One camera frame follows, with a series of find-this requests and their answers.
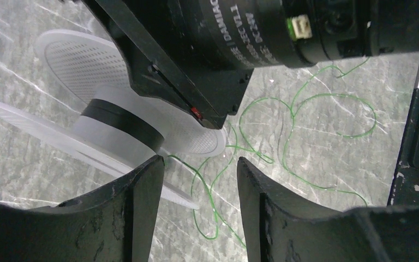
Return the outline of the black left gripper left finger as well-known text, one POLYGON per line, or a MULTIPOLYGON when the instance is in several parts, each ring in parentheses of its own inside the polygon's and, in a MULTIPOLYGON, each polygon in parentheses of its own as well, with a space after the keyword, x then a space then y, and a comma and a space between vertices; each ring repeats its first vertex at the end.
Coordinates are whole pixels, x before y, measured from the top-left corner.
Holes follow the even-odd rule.
POLYGON ((55 207, 0 204, 0 261, 147 261, 163 180, 153 156, 55 207))

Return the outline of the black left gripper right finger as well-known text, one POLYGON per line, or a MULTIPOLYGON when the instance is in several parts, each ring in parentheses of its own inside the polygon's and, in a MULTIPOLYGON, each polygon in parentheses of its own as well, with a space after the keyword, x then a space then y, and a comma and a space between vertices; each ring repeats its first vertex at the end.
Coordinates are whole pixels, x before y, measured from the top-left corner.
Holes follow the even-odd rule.
POLYGON ((249 261, 419 261, 419 206, 340 212, 294 193, 243 157, 237 184, 249 261))

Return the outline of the white perforated filament spool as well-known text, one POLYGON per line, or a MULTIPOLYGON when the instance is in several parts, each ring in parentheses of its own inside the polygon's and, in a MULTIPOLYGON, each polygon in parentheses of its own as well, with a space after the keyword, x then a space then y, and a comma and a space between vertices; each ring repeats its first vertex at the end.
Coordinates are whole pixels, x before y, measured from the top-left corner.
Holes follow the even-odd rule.
POLYGON ((53 29, 34 49, 52 76, 87 104, 67 130, 0 102, 2 120, 42 142, 113 177, 156 154, 213 157, 225 149, 225 129, 205 128, 167 102, 138 95, 113 42, 53 29))

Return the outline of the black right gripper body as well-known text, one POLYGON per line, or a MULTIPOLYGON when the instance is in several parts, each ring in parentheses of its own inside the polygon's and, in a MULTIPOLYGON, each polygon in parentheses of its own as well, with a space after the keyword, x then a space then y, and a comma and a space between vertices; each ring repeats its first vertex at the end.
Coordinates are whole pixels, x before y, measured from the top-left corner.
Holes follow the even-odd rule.
POLYGON ((238 112, 252 70, 236 68, 205 33, 198 1, 85 1, 124 58, 132 89, 209 129, 238 112))

